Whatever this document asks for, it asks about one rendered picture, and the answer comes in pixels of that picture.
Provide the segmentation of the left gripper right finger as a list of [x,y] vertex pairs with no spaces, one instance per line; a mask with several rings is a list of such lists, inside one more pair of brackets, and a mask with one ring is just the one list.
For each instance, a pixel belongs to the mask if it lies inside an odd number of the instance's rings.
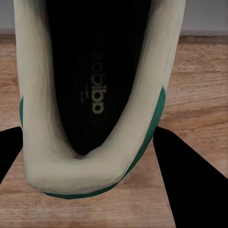
[[153,145],[176,228],[228,228],[228,179],[172,131]]

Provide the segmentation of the gym shoe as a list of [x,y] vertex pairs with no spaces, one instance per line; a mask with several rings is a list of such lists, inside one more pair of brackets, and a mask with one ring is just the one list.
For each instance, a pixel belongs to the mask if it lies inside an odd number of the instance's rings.
[[61,199],[112,190],[164,110],[186,0],[14,0],[23,159]]

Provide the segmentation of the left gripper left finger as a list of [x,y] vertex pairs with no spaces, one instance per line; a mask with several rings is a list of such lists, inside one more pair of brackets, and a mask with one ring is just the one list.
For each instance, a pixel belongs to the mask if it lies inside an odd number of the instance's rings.
[[23,130],[20,126],[0,132],[0,183],[6,176],[23,147]]

